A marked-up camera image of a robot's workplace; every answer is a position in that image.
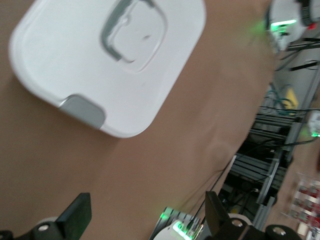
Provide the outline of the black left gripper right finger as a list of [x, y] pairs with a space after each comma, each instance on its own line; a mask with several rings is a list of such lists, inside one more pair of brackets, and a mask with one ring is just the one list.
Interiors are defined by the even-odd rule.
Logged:
[[299, 240], [300, 236], [284, 225], [272, 224], [265, 231], [240, 218], [231, 218], [214, 191], [205, 192], [205, 220], [210, 236], [207, 240]]

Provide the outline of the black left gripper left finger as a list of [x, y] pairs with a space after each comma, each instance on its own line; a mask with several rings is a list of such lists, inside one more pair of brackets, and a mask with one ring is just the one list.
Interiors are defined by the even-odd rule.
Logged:
[[15, 237], [1, 230], [2, 240], [79, 240], [92, 220], [91, 194], [80, 193], [54, 220], [42, 221], [23, 235]]

